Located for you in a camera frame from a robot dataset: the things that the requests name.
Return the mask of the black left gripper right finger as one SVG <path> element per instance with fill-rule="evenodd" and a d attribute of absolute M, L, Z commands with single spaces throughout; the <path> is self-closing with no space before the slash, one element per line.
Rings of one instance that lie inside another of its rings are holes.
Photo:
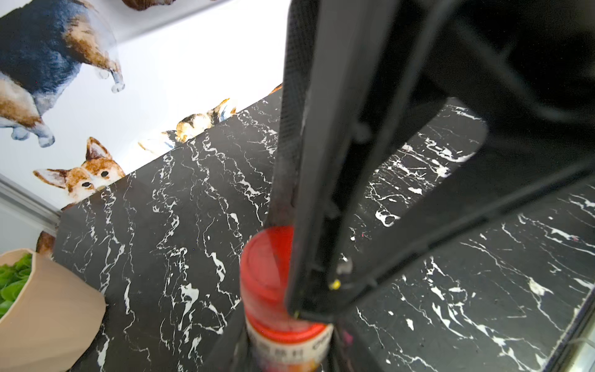
<path fill-rule="evenodd" d="M 378 361 L 348 319 L 334 324 L 327 361 L 329 371 L 381 372 Z"/>

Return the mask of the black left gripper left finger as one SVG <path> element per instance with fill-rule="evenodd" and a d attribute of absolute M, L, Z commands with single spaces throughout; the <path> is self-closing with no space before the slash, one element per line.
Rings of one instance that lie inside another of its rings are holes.
<path fill-rule="evenodd" d="M 231 315 L 227 327 L 211 350 L 204 371 L 243 372 L 252 370 L 249 355 L 244 303 L 240 302 Z"/>

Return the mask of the red paint jar lid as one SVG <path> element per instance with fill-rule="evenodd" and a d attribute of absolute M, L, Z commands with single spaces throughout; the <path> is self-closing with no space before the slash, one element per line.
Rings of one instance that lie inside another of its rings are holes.
<path fill-rule="evenodd" d="M 268 329 L 294 332 L 297 322 L 286 310 L 294 228 L 266 228 L 252 237 L 240 259 L 240 292 L 246 313 Z"/>

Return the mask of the red paint jar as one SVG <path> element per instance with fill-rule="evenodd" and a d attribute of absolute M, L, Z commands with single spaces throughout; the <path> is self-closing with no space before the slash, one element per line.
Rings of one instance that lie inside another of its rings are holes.
<path fill-rule="evenodd" d="M 246 330 L 263 371 L 314 371 L 328 354 L 334 326 L 296 319 L 282 306 L 250 305 Z"/>

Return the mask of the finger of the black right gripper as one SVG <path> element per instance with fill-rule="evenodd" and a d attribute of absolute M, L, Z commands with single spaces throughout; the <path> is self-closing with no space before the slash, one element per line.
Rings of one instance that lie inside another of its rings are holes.
<path fill-rule="evenodd" d="M 527 225 L 594 255 L 592 1 L 319 1 L 285 304 Z"/>
<path fill-rule="evenodd" d="M 277 153 L 264 228 L 290 226 L 294 221 L 319 5 L 319 1 L 303 0 L 292 1 L 289 7 Z"/>

